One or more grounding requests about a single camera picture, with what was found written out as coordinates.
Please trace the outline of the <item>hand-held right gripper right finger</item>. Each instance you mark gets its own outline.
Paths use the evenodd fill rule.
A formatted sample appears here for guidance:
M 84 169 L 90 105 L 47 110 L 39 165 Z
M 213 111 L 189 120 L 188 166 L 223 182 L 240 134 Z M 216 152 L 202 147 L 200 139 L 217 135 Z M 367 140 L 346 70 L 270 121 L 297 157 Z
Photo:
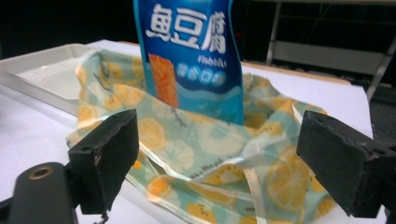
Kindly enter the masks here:
M 396 149 L 342 121 L 306 111 L 297 155 L 347 215 L 396 218 Z

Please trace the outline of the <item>lemon print cloth bag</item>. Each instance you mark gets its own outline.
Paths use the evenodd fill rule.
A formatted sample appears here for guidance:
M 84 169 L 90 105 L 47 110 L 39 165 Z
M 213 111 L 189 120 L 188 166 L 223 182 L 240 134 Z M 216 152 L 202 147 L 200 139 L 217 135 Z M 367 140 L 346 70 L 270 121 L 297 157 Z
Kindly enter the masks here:
M 308 224 L 336 203 L 297 156 L 310 106 L 245 74 L 244 122 L 167 105 L 146 92 L 139 58 L 92 50 L 78 63 L 74 146 L 103 119 L 137 111 L 140 152 L 126 178 L 150 201 L 197 224 Z

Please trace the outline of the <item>blue snack packet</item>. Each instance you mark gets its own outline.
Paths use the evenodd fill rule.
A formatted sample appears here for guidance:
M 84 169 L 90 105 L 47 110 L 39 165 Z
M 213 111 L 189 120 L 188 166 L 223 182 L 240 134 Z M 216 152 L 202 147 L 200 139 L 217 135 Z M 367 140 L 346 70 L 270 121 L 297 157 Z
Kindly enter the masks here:
M 243 122 L 233 0 L 134 0 L 148 92 L 176 108 Z

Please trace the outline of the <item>white plastic tray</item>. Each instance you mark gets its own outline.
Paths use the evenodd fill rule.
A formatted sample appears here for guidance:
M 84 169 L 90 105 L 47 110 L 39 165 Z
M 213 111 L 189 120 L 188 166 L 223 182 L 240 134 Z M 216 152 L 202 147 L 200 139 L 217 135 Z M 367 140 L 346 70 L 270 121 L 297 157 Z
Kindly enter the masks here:
M 68 44 L 0 60 L 0 84 L 75 116 L 80 92 L 75 70 L 90 51 Z

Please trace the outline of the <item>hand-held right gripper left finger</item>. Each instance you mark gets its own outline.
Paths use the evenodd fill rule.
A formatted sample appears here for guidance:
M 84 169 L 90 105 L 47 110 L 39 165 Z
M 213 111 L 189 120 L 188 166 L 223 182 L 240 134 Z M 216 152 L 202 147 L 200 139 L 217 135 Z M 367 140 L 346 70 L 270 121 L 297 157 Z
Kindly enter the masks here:
M 68 151 L 84 215 L 110 211 L 139 152 L 135 109 L 109 116 Z

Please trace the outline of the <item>grey metal rack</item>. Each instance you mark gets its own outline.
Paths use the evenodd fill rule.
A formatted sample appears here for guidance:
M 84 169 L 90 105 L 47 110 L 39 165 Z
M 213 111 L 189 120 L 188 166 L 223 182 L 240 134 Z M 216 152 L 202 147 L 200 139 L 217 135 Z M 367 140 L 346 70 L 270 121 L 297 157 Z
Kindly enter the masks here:
M 303 65 L 312 65 L 324 69 L 344 71 L 370 76 L 371 80 L 366 90 L 368 101 L 371 101 L 375 91 L 385 75 L 394 52 L 396 51 L 396 33 L 385 51 L 353 49 L 350 47 L 331 47 L 329 44 L 300 43 L 278 39 L 281 10 L 285 4 L 317 4 L 335 6 L 396 6 L 396 0 L 252 0 L 253 2 L 271 2 L 276 5 L 274 20 L 265 63 L 272 65 L 273 60 Z

